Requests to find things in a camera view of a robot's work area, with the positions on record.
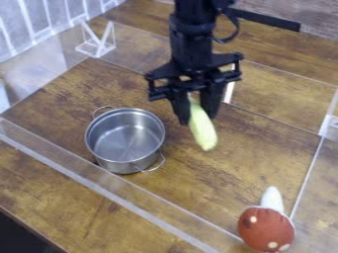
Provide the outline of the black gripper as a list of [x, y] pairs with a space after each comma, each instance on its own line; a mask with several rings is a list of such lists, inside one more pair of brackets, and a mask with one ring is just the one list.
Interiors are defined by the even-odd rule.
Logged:
[[170, 61], [146, 74], [148, 99], [168, 99], [183, 126], [188, 125], [190, 102], [187, 92], [199, 90], [199, 103], [210, 119], [218, 114], [226, 84], [242, 76], [241, 52], [214, 53], [213, 42], [227, 43], [239, 34], [218, 38], [213, 23], [168, 24]]

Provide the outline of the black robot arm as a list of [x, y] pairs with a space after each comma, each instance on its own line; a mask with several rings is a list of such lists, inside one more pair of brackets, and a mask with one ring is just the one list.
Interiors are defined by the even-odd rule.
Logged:
[[218, 114], [222, 92], [242, 79], [241, 52], [214, 53], [213, 42], [227, 43], [241, 30], [230, 6], [237, 0], [174, 0], [168, 15], [170, 61], [146, 74], [148, 100], [168, 99], [179, 123], [191, 117], [187, 94], [199, 92], [210, 119]]

